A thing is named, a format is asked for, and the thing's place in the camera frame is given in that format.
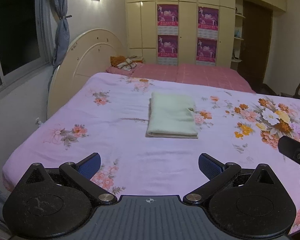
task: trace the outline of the cream headboard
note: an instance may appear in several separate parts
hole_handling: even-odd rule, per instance
[[[110,66],[110,56],[118,55],[125,55],[125,50],[110,31],[93,29],[77,37],[53,75],[48,97],[48,118],[68,102],[92,75],[105,72]]]

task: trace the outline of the poster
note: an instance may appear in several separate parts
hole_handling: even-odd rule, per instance
[[[198,38],[197,42],[197,65],[215,66],[217,54],[217,41]]]
[[[178,35],[178,5],[158,4],[158,34]]]
[[[158,64],[178,65],[177,35],[158,35]]]
[[[198,7],[198,37],[218,39],[219,10]]]

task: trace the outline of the pink bedsheet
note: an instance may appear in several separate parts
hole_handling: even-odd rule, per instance
[[[198,139],[145,136],[153,91],[193,98]],[[58,167],[98,152],[102,166],[91,180],[117,197],[182,198],[208,181],[198,167],[203,152],[243,168],[267,163],[296,205],[296,231],[300,165],[278,151],[285,134],[300,141],[298,99],[98,73],[11,154],[3,174],[16,185],[31,163]]]
[[[110,67],[107,72],[128,77],[149,78],[254,93],[248,82],[237,71],[224,67],[191,64],[180,64],[179,66],[144,64],[138,65],[131,71]]]

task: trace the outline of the curtain tieback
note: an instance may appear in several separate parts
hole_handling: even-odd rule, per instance
[[[61,20],[61,19],[66,19],[66,18],[71,18],[71,17],[72,17],[72,15],[67,15],[67,16],[62,16],[59,19]]]

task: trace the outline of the light green towel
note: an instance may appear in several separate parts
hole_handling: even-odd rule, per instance
[[[152,92],[147,135],[197,139],[193,110],[194,101],[189,96]]]

